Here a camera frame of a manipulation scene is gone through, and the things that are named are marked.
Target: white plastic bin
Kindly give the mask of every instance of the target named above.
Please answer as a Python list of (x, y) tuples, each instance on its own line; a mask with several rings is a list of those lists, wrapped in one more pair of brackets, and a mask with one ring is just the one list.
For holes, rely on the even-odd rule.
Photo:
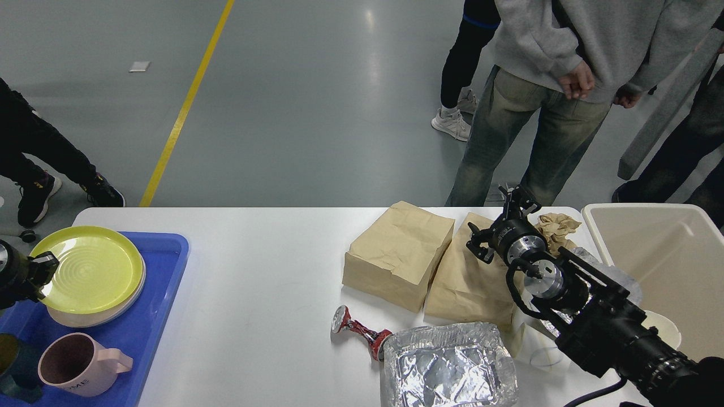
[(724, 236), (698, 206), (596, 203), (584, 207), (604, 264), (639, 281), (641, 307), (671, 319), (689, 358), (724, 356)]

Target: jeans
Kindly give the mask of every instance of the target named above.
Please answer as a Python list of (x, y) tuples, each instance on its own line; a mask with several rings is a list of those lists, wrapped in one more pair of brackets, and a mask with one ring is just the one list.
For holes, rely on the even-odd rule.
[(440, 101), (443, 106), (452, 109), (458, 105), (460, 89), (472, 83), (480, 52), (492, 40), (498, 24), (500, 16), (493, 0), (465, 1), (458, 37), (442, 68)]
[[(620, 202), (663, 203), (686, 181), (699, 161), (724, 143), (724, 69), (713, 77), (689, 115), (661, 145), (637, 180), (618, 190)], [(717, 227), (724, 226), (724, 159), (685, 204), (704, 209)]]
[(553, 204), (610, 108), (610, 103), (568, 100), (561, 92), (494, 67), (445, 205), (484, 205), (495, 168), (538, 109), (538, 131), (521, 184), (541, 205)]
[(85, 154), (35, 116), (28, 103), (0, 79), (0, 175), (27, 185), (45, 174), (23, 153), (42, 159), (78, 184), (91, 183), (96, 176)]

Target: gray hoodie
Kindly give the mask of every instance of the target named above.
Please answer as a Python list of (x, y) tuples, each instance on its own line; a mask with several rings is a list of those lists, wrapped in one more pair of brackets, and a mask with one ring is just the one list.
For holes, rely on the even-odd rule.
[(594, 103), (611, 102), (623, 85), (635, 92), (654, 87), (694, 50), (724, 8), (724, 0), (495, 4), (502, 19), (496, 63), (515, 76), (561, 91), (557, 78), (585, 60), (596, 80), (585, 100)]

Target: dark green cup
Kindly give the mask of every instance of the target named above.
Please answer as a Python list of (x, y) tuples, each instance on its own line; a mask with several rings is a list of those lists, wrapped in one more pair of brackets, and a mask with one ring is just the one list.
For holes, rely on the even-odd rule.
[(0, 334), (0, 393), (36, 402), (42, 395), (38, 361), (42, 352), (10, 334)]

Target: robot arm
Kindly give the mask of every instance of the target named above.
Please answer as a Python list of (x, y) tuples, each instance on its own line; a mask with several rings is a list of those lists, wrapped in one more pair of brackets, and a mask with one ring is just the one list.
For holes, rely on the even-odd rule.
[[(703, 406), (721, 395), (724, 360), (706, 358), (697, 364), (664, 343), (655, 327), (644, 328), (646, 314), (628, 300), (624, 287), (564, 248), (558, 258), (550, 254), (526, 218), (540, 208), (530, 194), (520, 186), (503, 192), (503, 213), (489, 229), (470, 224), (467, 247), (487, 263), (494, 253), (501, 257), (508, 265), (506, 281), (515, 304), (553, 324), (559, 332), (556, 346), (565, 355), (597, 377), (614, 368), (656, 407)], [(521, 271), (536, 310), (523, 302), (513, 284)]]
[(17, 301), (38, 302), (45, 298), (41, 289), (53, 279), (58, 259), (47, 251), (26, 257), (0, 240), (0, 309), (10, 308)]

